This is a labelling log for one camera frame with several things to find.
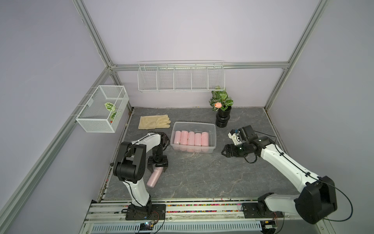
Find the clear plastic storage box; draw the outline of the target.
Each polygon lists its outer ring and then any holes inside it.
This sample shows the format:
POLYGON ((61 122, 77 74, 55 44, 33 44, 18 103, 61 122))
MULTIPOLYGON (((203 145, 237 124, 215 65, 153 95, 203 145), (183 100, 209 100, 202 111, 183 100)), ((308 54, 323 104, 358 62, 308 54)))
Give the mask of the clear plastic storage box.
POLYGON ((170 140, 175 151, 210 154, 217 146, 216 126, 211 123, 177 121, 170 140))

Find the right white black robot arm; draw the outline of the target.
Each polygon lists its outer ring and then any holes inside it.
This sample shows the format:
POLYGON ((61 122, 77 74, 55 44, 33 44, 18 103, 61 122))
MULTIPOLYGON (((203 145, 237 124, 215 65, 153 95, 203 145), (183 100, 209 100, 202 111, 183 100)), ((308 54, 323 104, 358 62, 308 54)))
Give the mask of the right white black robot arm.
POLYGON ((297 196, 273 192, 262 195, 258 198, 259 215, 291 213, 299 215, 310 224, 316 224, 338 209, 335 183, 331 178, 320 177, 307 170, 266 136, 246 139, 237 145, 227 144, 221 154, 227 158, 245 158, 254 154, 256 159, 267 161, 281 172, 299 192, 297 196))

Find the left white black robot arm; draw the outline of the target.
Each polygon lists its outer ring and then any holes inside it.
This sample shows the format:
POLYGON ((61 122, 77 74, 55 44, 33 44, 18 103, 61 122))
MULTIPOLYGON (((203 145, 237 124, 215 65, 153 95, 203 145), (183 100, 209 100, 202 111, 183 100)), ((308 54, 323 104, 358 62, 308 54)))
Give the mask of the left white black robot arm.
POLYGON ((143 176, 146 169, 152 173, 167 170, 168 158, 164 151, 169 144, 170 139, 163 132, 149 132, 138 140, 120 144, 111 167, 113 175, 128 189, 134 210, 150 212, 152 199, 143 176))

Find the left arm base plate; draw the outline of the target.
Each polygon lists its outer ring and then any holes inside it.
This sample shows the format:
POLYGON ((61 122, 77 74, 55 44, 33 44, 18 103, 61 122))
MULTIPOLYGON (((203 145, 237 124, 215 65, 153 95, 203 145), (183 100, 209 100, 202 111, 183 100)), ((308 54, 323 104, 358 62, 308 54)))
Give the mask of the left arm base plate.
POLYGON ((161 220, 165 218, 166 205, 153 204, 147 207, 129 205, 126 211, 126 220, 161 220))

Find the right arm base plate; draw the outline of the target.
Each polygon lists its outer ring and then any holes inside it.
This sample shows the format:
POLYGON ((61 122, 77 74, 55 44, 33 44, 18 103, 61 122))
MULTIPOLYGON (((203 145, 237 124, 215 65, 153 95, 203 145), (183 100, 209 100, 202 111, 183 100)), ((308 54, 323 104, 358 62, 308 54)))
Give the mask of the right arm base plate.
POLYGON ((273 212, 268 209, 264 203, 243 203, 241 210, 244 214, 244 218, 268 218, 277 219, 283 218, 282 212, 273 212))

